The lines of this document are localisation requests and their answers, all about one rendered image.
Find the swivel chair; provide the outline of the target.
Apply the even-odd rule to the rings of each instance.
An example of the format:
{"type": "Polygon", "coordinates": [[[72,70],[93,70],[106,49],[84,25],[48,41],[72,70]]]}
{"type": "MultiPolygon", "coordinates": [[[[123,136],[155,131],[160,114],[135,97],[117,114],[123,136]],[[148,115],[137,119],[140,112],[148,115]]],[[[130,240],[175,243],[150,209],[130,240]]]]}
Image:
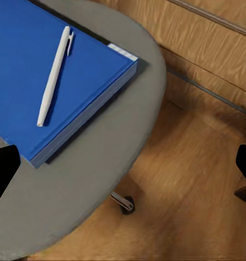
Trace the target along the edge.
{"type": "Polygon", "coordinates": [[[91,0],[37,1],[138,57],[137,72],[38,169],[20,157],[0,198],[0,261],[55,245],[108,196],[134,213],[133,198],[114,189],[146,145],[166,88],[162,50],[143,25],[91,0]]]}

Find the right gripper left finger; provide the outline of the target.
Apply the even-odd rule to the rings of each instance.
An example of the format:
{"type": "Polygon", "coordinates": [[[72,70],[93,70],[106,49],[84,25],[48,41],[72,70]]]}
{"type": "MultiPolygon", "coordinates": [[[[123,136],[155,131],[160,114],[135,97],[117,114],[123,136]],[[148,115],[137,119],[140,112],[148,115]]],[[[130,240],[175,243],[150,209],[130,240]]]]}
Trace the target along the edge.
{"type": "Polygon", "coordinates": [[[0,148],[0,198],[20,165],[20,154],[15,145],[0,148]]]}

